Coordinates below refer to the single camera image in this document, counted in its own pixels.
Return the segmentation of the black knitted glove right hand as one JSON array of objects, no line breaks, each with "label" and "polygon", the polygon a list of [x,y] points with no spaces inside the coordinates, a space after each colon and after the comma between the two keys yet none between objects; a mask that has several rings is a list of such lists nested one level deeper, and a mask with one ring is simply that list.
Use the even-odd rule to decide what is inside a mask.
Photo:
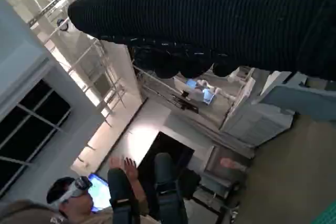
[{"label": "black knitted glove right hand", "polygon": [[335,80],[335,0],[76,0],[68,16],[162,79],[244,66]]}]

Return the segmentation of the person's hand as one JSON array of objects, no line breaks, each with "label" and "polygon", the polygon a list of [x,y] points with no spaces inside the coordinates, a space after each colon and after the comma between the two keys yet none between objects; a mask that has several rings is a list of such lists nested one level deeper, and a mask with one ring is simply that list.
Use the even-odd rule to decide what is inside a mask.
[{"label": "person's hand", "polygon": [[124,159],[124,171],[131,182],[138,180],[139,173],[136,162],[129,157]]},{"label": "person's hand", "polygon": [[109,168],[110,169],[121,169],[124,170],[124,158],[123,157],[110,157],[109,158]]}]

